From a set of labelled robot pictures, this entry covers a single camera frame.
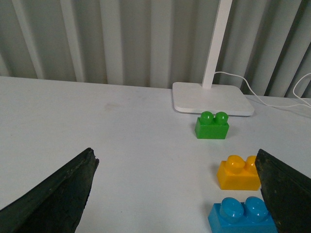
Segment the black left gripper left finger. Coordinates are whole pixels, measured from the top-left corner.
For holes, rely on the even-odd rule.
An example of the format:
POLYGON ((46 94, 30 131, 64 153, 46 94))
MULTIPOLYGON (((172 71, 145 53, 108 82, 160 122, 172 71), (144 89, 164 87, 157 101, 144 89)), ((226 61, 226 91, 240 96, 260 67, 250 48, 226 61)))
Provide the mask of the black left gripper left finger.
POLYGON ((73 233, 85 209, 99 159, 87 148, 0 211, 2 233, 73 233))

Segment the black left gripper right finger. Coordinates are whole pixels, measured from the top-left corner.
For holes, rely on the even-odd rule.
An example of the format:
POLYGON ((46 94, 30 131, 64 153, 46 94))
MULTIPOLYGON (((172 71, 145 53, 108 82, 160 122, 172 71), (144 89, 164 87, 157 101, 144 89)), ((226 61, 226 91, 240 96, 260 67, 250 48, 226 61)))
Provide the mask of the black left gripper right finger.
POLYGON ((261 194, 279 233, 311 231, 311 179, 260 149, 255 159, 261 194))

